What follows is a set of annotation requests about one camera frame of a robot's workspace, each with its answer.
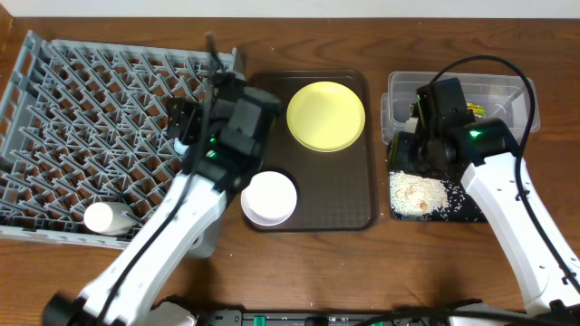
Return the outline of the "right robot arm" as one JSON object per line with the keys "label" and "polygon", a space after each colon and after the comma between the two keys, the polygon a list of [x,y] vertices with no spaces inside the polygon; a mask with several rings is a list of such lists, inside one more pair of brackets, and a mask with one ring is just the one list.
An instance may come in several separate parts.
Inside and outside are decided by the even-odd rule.
{"label": "right robot arm", "polygon": [[531,315],[579,304],[579,259],[539,198],[516,139],[500,118],[469,109],[459,79],[416,90],[411,131],[391,143],[389,168],[422,181],[445,180],[471,198],[499,241]]}

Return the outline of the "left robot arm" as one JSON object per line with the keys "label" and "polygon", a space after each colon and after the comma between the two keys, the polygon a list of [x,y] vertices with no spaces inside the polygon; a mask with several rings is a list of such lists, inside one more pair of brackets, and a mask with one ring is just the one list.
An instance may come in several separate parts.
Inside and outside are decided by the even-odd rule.
{"label": "left robot arm", "polygon": [[283,104],[232,72],[204,81],[201,103],[167,103],[170,138],[187,145],[181,171],[153,216],[118,258],[74,300],[56,293],[44,325],[143,325],[194,242],[260,169]]}

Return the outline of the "green snack wrapper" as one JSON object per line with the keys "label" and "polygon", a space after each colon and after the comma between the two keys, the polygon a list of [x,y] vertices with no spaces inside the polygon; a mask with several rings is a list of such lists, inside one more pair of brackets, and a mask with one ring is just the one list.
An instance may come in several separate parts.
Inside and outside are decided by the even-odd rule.
{"label": "green snack wrapper", "polygon": [[471,110],[475,117],[485,118],[487,115],[486,108],[482,105],[478,105],[472,102],[467,103],[468,109]]}

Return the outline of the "yellow round plate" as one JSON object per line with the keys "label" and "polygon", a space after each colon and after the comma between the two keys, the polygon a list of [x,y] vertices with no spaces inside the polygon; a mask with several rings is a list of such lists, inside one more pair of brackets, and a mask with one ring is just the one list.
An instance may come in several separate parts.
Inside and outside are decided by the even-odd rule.
{"label": "yellow round plate", "polygon": [[334,81],[317,81],[301,88],[289,101],[286,122],[303,146],[318,152],[335,152],[351,146],[366,122],[360,98]]}

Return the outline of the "light blue bowl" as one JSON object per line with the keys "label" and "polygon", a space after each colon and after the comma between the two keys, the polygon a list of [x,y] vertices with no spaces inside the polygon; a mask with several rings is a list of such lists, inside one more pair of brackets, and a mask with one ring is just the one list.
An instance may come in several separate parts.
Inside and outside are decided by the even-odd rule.
{"label": "light blue bowl", "polygon": [[180,156],[183,156],[188,151],[189,145],[185,145],[182,142],[180,142],[179,139],[175,139],[174,149]]}

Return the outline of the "white pink round bowl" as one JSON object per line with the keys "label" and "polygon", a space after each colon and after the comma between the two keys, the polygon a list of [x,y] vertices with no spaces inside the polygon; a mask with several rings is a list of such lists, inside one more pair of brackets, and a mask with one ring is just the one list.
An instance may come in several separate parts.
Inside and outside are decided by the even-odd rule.
{"label": "white pink round bowl", "polygon": [[255,174],[241,193],[241,206],[246,217],[261,226],[284,223],[295,211],[298,194],[295,184],[276,171]]}

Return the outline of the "white cup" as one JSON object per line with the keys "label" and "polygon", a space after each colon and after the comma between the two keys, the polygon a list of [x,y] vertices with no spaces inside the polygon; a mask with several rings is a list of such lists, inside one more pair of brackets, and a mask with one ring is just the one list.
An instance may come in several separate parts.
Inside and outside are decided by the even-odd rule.
{"label": "white cup", "polygon": [[89,205],[83,215],[85,225],[101,235],[121,235],[131,230],[134,225],[130,217],[130,207],[119,202],[95,202]]}

